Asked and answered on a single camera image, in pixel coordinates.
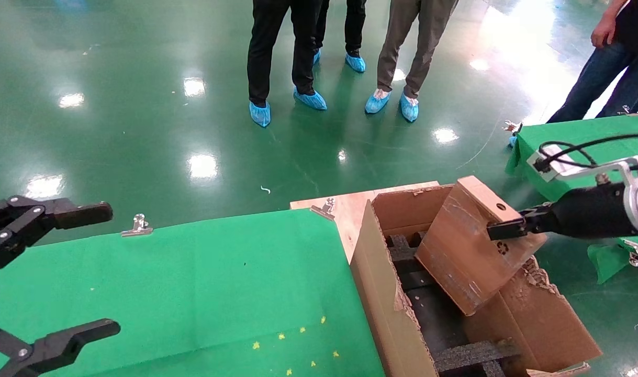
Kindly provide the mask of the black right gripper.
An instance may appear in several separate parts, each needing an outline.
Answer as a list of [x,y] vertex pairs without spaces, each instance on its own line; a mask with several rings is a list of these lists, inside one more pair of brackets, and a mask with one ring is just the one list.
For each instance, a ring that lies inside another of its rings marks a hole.
[[622,238],[634,233],[625,210],[625,184],[612,182],[575,188],[550,205],[520,210],[520,217],[488,224],[491,241],[549,231],[578,239]]

